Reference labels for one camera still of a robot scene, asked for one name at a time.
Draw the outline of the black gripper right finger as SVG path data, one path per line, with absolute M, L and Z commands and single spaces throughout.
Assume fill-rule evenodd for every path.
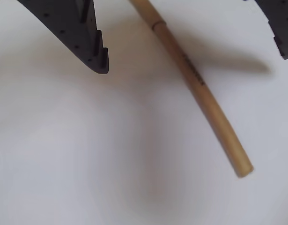
M 260 9 L 268 19 L 274 41 L 283 59 L 288 59 L 288 0 L 258 0 Z

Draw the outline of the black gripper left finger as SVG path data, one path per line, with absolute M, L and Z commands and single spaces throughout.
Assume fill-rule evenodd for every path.
M 109 72 L 108 48 L 97 28 L 93 0 L 20 0 L 80 61 L 98 74 Z

